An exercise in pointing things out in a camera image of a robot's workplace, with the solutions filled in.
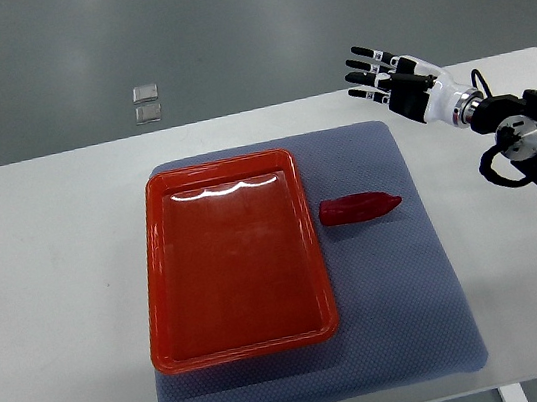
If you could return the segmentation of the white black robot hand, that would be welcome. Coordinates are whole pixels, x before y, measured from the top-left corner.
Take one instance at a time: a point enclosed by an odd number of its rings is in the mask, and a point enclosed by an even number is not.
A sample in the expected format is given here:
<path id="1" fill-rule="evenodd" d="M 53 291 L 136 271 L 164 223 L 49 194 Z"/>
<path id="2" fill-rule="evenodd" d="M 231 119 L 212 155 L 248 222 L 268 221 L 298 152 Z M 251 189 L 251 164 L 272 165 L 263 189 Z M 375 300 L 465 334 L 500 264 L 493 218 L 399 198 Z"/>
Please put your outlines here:
<path id="1" fill-rule="evenodd" d="M 409 55 L 355 46 L 345 62 L 352 84 L 348 94 L 374 101 L 406 119 L 419 123 L 441 121 L 468 127 L 490 90 L 473 83 L 457 83 L 446 69 Z"/>

